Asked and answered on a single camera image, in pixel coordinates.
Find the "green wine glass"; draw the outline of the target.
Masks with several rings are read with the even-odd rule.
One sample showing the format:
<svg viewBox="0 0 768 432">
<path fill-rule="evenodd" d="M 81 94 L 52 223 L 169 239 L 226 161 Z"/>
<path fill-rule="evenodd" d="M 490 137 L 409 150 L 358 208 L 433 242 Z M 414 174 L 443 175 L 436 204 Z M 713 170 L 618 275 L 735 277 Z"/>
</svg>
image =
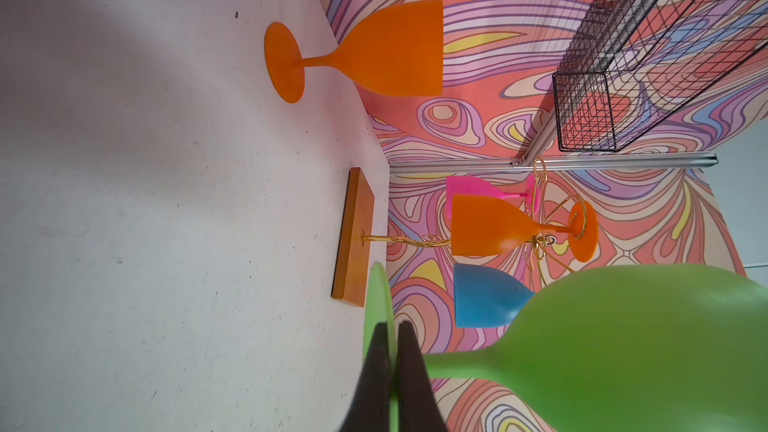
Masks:
<svg viewBox="0 0 768 432">
<path fill-rule="evenodd" d="M 365 337 L 398 327 L 372 267 Z M 428 377 L 510 389 L 558 431 L 763 431 L 767 290 L 701 264 L 607 266 L 538 292 L 493 344 L 422 354 Z"/>
</svg>

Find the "blue wine glass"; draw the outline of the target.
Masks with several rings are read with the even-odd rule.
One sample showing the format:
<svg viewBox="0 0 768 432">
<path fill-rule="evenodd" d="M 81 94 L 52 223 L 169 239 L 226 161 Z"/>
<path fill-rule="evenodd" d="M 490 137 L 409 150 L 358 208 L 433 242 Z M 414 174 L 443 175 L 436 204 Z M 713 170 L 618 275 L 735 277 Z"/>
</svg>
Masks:
<svg viewBox="0 0 768 432">
<path fill-rule="evenodd" d="M 491 267 L 457 263 L 453 276 L 458 328 L 507 326 L 534 296 L 514 276 Z"/>
</svg>

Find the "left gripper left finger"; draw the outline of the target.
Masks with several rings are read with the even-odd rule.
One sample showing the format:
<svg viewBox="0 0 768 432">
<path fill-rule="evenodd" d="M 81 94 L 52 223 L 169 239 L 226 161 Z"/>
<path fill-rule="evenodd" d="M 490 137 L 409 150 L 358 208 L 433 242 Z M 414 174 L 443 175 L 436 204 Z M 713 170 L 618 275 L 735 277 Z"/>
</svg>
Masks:
<svg viewBox="0 0 768 432">
<path fill-rule="evenodd" d="M 341 432 L 390 430 L 392 365 L 388 339 L 387 325 L 377 324 Z"/>
</svg>

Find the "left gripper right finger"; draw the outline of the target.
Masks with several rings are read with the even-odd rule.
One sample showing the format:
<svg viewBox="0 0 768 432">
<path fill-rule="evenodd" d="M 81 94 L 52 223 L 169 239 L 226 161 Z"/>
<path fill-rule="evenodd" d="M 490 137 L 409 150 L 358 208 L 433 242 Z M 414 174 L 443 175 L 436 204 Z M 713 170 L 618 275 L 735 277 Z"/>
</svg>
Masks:
<svg viewBox="0 0 768 432">
<path fill-rule="evenodd" d="M 415 328 L 409 321 L 398 327 L 395 380 L 400 431 L 448 431 L 432 391 Z"/>
</svg>

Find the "orange wine glass front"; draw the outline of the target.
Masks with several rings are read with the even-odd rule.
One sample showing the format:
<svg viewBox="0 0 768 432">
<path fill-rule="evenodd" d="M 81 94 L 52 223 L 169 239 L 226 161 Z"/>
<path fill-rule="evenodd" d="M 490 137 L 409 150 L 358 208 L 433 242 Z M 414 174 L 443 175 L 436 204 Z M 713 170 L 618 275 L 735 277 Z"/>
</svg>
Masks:
<svg viewBox="0 0 768 432">
<path fill-rule="evenodd" d="M 360 21 L 331 53 L 305 58 L 280 22 L 265 32 L 267 71 L 278 95 L 297 103 L 305 70 L 334 68 L 358 86 L 385 96 L 437 96 L 443 88 L 443 0 L 420 0 L 383 8 Z"/>
</svg>

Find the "gold wire rack wooden base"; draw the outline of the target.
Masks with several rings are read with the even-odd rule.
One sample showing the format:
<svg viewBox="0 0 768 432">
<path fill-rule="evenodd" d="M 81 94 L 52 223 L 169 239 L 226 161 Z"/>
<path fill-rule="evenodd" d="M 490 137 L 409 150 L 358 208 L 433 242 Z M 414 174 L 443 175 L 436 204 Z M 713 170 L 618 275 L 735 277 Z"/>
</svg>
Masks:
<svg viewBox="0 0 768 432">
<path fill-rule="evenodd" d="M 544 188 L 539 211 L 537 213 L 528 211 L 522 198 L 508 199 L 506 202 L 518 207 L 533 220 L 540 222 L 536 217 L 537 214 L 542 211 L 544 192 L 547 185 L 545 165 L 540 164 L 540 166 L 536 167 L 530 175 L 531 174 L 535 175 L 538 182 L 542 184 Z M 566 203 L 570 201 L 572 201 L 574 205 L 586 202 L 578 195 L 570 195 L 563 199 L 555 209 L 562 209 Z M 372 191 L 366 182 L 362 170 L 353 168 L 350 170 L 349 174 L 339 249 L 335 266 L 335 276 L 331 292 L 331 297 L 336 300 L 341 300 L 357 306 L 362 306 L 365 303 L 365 300 L 362 298 L 362 293 L 365 291 L 367 280 L 362 278 L 361 274 L 362 268 L 369 258 L 370 245 L 374 242 L 403 243 L 417 248 L 448 248 L 452 251 L 451 236 L 449 238 L 443 238 L 431 235 L 423 236 L 419 239 L 411 239 L 402 236 L 374 235 L 371 233 L 372 214 Z M 549 220 L 540 223 L 552 224 Z M 548 248 L 556 242 L 557 234 L 562 233 L 537 235 L 519 247 L 527 245 L 530 248 L 531 254 L 536 258 L 547 256 L 549 254 Z"/>
</svg>

